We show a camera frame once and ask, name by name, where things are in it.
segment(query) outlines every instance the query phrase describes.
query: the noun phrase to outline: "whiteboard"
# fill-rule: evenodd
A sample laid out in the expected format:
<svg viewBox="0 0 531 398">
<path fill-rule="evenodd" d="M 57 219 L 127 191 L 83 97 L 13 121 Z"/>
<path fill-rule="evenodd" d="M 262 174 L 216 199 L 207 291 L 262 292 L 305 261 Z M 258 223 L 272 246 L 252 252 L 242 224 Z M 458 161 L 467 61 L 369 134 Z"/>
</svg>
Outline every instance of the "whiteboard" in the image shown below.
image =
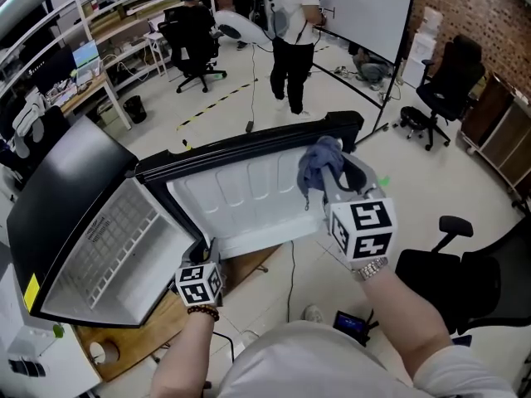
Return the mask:
<svg viewBox="0 0 531 398">
<path fill-rule="evenodd" d="M 321 7 L 328 9 L 324 28 L 394 63 L 410 1 L 321 0 Z"/>
</svg>

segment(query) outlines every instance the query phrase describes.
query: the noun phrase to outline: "refrigerator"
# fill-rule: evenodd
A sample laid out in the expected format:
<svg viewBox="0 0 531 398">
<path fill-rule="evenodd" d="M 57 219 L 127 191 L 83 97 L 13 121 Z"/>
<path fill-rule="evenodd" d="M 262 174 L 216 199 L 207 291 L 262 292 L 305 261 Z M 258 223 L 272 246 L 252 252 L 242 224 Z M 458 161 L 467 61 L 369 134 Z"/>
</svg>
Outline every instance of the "refrigerator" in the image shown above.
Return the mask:
<svg viewBox="0 0 531 398">
<path fill-rule="evenodd" d="M 7 219 L 32 316 L 137 328 L 184 260 L 214 239 L 221 259 L 315 233 L 324 194 L 297 187 L 300 158 L 324 136 L 353 151 L 356 112 L 228 138 L 139 161 L 88 119 L 48 153 Z"/>
</svg>

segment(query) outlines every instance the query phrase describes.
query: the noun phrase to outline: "beaded bracelet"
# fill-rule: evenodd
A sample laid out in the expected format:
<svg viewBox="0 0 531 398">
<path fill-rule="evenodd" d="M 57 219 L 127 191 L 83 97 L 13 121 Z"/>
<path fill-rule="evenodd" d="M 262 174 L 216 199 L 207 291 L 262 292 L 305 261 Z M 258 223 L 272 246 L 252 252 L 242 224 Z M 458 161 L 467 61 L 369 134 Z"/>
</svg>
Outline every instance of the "beaded bracelet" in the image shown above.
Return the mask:
<svg viewBox="0 0 531 398">
<path fill-rule="evenodd" d="M 219 312 L 210 305 L 194 305 L 188 309 L 188 314 L 191 313 L 205 313 L 214 318 L 214 322 L 219 320 Z"/>
</svg>

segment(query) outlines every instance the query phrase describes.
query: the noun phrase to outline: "silver watch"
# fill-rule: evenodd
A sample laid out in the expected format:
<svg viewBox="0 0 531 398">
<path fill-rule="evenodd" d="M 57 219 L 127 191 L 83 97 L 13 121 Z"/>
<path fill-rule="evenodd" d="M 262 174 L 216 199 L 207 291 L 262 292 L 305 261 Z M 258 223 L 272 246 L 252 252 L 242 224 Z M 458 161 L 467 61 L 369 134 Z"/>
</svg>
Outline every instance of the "silver watch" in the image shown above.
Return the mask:
<svg viewBox="0 0 531 398">
<path fill-rule="evenodd" d="M 370 279 L 378 271 L 385 267 L 387 265 L 387 262 L 388 261 L 386 257 L 376 258 L 375 260 L 372 260 L 362 269 L 353 270 L 354 279 L 358 282 L 364 282 L 365 280 Z"/>
</svg>

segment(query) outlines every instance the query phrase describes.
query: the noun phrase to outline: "yellow label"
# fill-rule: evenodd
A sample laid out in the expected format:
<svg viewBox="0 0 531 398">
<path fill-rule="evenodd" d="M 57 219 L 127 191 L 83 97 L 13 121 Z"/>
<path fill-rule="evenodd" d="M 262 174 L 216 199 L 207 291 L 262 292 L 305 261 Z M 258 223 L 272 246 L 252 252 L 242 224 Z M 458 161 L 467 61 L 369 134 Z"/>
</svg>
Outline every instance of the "yellow label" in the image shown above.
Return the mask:
<svg viewBox="0 0 531 398">
<path fill-rule="evenodd" d="M 35 298 L 37 297 L 37 294 L 39 293 L 39 283 L 37 282 L 37 277 L 35 275 L 32 276 L 32 279 L 30 280 L 29 285 L 26 288 L 26 293 L 24 293 L 24 303 L 26 304 L 26 308 L 28 311 L 32 310 L 33 303 L 35 302 Z"/>
</svg>

